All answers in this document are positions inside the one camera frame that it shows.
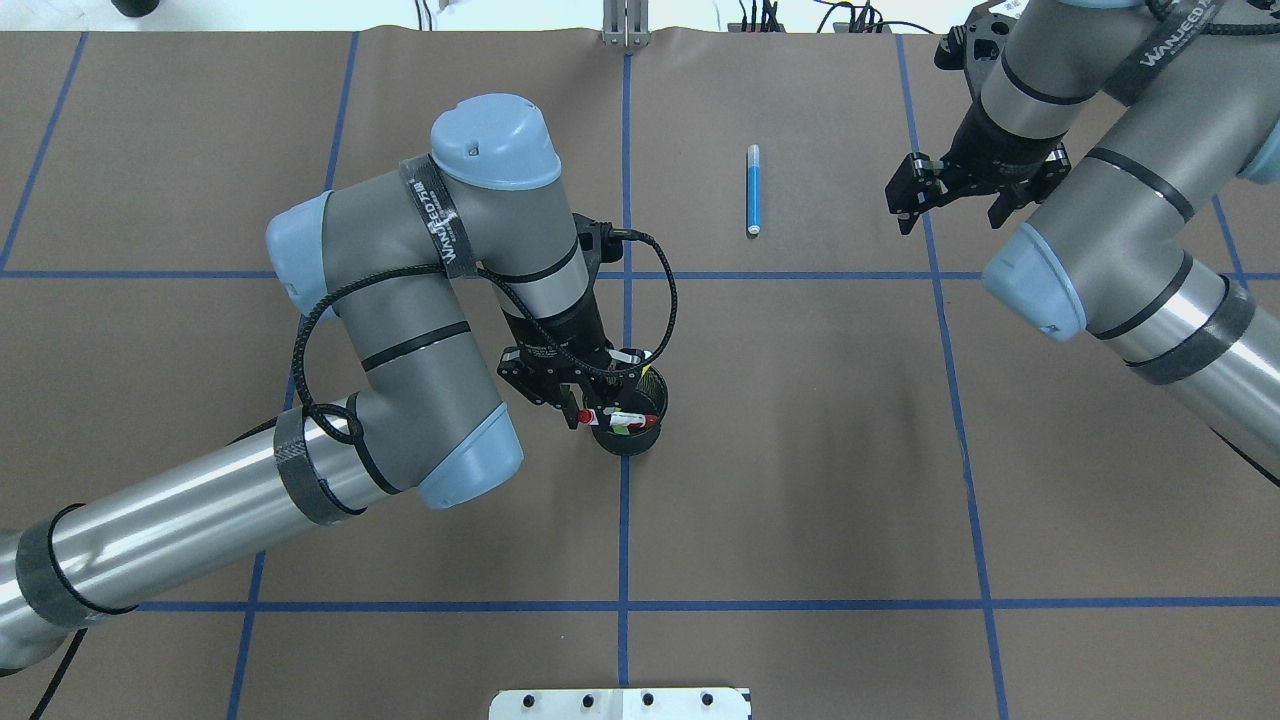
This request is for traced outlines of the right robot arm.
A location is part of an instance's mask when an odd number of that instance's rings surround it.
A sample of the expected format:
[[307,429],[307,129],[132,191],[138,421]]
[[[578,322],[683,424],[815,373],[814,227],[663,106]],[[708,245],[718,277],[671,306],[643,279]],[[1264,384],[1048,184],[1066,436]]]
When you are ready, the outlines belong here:
[[972,104],[884,188],[902,233],[957,199],[1034,211],[989,293],[1051,340],[1085,332],[1277,480],[1277,319],[1178,234],[1230,181],[1277,181],[1275,1],[1029,1],[972,10],[934,64]]

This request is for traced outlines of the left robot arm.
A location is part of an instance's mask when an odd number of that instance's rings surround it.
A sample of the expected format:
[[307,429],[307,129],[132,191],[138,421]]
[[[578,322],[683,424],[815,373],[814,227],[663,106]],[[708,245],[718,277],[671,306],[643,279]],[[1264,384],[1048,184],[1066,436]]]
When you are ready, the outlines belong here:
[[443,113],[426,154],[275,217],[278,279],[303,316],[294,406],[92,503],[3,533],[3,674],[76,632],[315,527],[416,491],[449,509],[524,459],[495,380],[649,450],[666,414],[657,354],[620,348],[594,295],[637,231],[570,210],[536,105],[485,94]]

